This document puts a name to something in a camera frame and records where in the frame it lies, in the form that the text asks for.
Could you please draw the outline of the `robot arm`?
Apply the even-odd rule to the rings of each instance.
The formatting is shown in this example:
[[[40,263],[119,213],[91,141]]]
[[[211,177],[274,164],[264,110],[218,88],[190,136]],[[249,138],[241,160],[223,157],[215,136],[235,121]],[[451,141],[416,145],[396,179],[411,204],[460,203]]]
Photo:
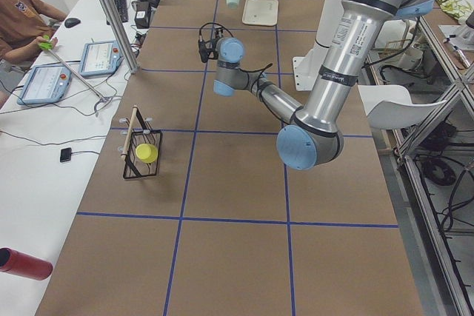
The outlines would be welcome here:
[[[216,94],[232,96],[247,90],[287,126],[276,139],[280,159],[293,169],[311,169],[337,158],[344,138],[336,120],[356,84],[368,52],[386,21],[422,16],[434,0],[341,0],[343,13],[322,61],[306,104],[268,81],[263,70],[248,73],[240,67],[244,46],[237,38],[216,42]]]

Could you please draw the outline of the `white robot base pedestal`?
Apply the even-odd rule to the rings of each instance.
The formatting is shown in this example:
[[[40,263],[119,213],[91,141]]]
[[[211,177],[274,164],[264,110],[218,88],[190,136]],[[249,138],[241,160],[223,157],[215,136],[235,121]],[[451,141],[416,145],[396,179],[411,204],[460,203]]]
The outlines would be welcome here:
[[[293,75],[298,91],[311,91],[313,88],[343,12],[341,0],[324,0],[313,48],[305,57],[293,58]]]

